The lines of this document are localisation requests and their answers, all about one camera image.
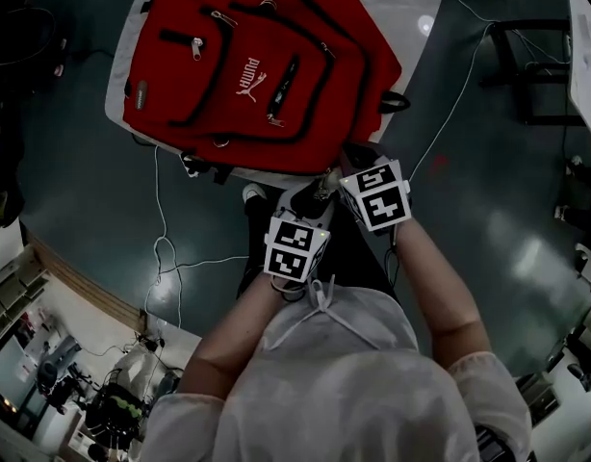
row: forearm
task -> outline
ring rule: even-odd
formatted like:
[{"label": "forearm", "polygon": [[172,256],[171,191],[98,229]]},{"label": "forearm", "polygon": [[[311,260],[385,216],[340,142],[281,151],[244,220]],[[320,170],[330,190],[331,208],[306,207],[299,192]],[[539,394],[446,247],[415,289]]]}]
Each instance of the forearm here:
[{"label": "forearm", "polygon": [[444,366],[475,350],[488,338],[471,292],[414,219],[397,228],[397,255]]},{"label": "forearm", "polygon": [[282,305],[282,296],[271,287],[270,276],[260,273],[227,317],[201,340],[178,391],[226,398]]}]

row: wooden edge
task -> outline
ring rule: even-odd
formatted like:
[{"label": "wooden edge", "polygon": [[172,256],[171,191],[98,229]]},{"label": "wooden edge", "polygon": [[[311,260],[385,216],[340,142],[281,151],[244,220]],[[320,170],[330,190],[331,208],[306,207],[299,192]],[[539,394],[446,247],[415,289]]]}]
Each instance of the wooden edge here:
[{"label": "wooden edge", "polygon": [[33,247],[37,258],[54,277],[80,295],[83,299],[106,313],[113,319],[142,334],[146,330],[147,315],[143,310],[125,303],[108,293],[95,283],[72,268],[58,257],[46,244],[42,243],[30,232],[26,232],[28,243]]}]

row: shirt sleeve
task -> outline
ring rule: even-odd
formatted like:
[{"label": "shirt sleeve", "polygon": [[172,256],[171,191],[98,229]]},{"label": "shirt sleeve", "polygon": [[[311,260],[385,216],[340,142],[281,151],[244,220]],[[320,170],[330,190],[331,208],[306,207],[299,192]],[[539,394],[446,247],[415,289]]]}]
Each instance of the shirt sleeve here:
[{"label": "shirt sleeve", "polygon": [[530,453],[528,406],[513,378],[491,352],[477,352],[449,368],[475,425],[492,429],[514,452],[516,462]]},{"label": "shirt sleeve", "polygon": [[212,459],[223,400],[172,394],[157,402],[148,419],[141,462],[196,462]]}]

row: backpack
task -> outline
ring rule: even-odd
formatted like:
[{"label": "backpack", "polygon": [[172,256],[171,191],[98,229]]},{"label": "backpack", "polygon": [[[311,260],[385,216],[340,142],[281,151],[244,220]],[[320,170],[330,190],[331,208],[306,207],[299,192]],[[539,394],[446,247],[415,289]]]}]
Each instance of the backpack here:
[{"label": "backpack", "polygon": [[381,114],[408,107],[389,92],[400,64],[359,0],[152,0],[142,10],[123,118],[200,171],[323,173],[344,142],[367,141]]}]

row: backpack handle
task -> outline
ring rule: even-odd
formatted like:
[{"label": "backpack handle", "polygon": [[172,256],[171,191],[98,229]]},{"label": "backpack handle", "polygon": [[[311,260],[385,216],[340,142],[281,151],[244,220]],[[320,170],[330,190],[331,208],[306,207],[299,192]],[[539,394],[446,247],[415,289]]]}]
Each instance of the backpack handle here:
[{"label": "backpack handle", "polygon": [[[398,102],[398,104],[390,104],[388,101]],[[406,110],[411,106],[411,101],[398,92],[393,90],[386,90],[381,94],[381,102],[379,103],[378,111],[381,114],[397,113]]]}]

